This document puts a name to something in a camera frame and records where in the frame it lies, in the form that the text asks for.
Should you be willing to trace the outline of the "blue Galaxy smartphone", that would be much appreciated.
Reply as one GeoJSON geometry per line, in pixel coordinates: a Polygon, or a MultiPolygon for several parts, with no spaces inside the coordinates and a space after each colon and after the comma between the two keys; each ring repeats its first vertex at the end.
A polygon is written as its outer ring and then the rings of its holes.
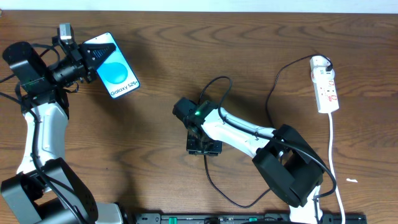
{"type": "Polygon", "coordinates": [[[141,84],[110,32],[85,41],[85,44],[110,43],[115,45],[116,50],[97,69],[97,72],[110,97],[116,99],[137,90],[141,84]]]}

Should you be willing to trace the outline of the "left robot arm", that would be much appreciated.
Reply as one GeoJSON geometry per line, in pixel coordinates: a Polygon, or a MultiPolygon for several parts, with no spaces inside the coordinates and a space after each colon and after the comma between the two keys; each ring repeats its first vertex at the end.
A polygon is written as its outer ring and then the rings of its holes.
{"type": "Polygon", "coordinates": [[[3,199],[20,223],[131,223],[119,203],[97,202],[65,162],[70,87],[94,81],[117,43],[95,37],[78,44],[58,35],[43,50],[65,57],[47,65],[28,42],[2,55],[19,80],[13,100],[27,122],[24,157],[16,175],[1,183],[3,199]]]}

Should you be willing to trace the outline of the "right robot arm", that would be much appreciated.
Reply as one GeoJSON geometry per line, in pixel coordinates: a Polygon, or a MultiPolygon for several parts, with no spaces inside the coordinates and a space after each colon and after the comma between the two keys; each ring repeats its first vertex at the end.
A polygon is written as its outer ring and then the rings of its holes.
{"type": "Polygon", "coordinates": [[[248,155],[270,190],[290,207],[290,219],[319,223],[322,211],[315,196],[325,164],[301,135],[284,124],[279,129],[257,126],[228,113],[214,102],[201,105],[181,98],[172,113],[188,131],[187,151],[217,156],[228,144],[248,155]]]}

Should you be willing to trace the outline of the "white power strip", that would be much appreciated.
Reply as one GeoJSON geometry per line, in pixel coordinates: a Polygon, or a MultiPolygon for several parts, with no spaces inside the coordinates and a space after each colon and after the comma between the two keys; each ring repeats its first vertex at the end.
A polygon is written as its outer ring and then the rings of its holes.
{"type": "Polygon", "coordinates": [[[328,114],[339,109],[335,85],[335,71],[328,58],[317,55],[310,59],[311,79],[319,113],[328,114]]]}

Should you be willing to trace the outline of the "small white paper scrap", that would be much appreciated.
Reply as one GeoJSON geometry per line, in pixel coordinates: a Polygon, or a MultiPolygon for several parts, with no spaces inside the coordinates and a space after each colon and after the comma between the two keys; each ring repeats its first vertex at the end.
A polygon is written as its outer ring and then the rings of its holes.
{"type": "Polygon", "coordinates": [[[347,178],[347,179],[346,179],[346,181],[348,181],[348,182],[354,182],[354,183],[358,183],[358,181],[357,181],[356,179],[350,179],[350,178],[347,178]]]}

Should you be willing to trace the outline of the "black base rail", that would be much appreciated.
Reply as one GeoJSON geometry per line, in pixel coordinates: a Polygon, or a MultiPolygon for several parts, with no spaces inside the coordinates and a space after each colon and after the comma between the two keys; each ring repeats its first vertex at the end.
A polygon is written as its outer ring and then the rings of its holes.
{"type": "Polygon", "coordinates": [[[122,212],[125,223],[132,224],[367,224],[366,215],[349,213],[345,219],[339,214],[314,209],[293,208],[289,211],[271,210],[265,213],[131,213],[122,212]]]}

